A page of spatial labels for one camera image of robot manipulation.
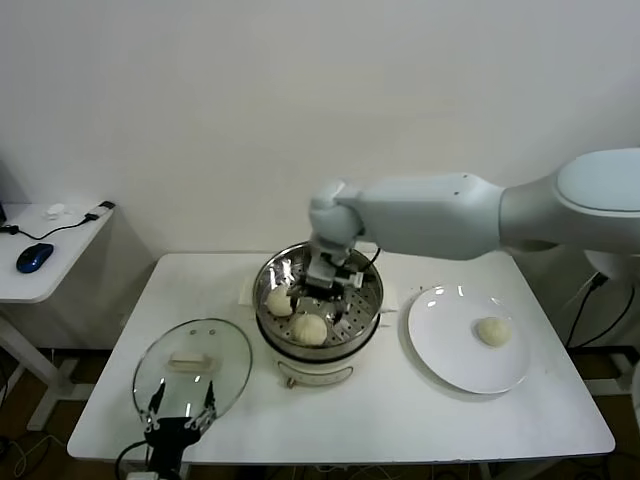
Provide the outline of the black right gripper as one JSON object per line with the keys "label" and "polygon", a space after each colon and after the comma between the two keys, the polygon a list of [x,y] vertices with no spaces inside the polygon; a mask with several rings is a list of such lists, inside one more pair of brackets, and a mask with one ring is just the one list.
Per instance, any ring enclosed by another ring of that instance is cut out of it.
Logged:
{"label": "black right gripper", "polygon": [[334,298],[332,324],[337,325],[350,309],[349,302],[342,296],[345,277],[341,274],[345,272],[345,264],[345,251],[305,251],[296,284],[286,292],[291,313],[296,313],[304,296],[321,300]]}

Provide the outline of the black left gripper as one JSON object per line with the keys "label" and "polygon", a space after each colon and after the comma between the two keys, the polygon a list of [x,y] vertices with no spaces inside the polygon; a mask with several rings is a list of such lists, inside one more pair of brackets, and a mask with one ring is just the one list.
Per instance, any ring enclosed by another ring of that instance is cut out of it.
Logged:
{"label": "black left gripper", "polygon": [[144,438],[151,447],[149,468],[151,471],[178,471],[185,450],[198,443],[200,431],[206,431],[217,418],[213,382],[210,381],[201,412],[195,417],[170,417],[159,420],[158,411],[165,393],[166,381],[160,380],[151,395],[145,414]]}

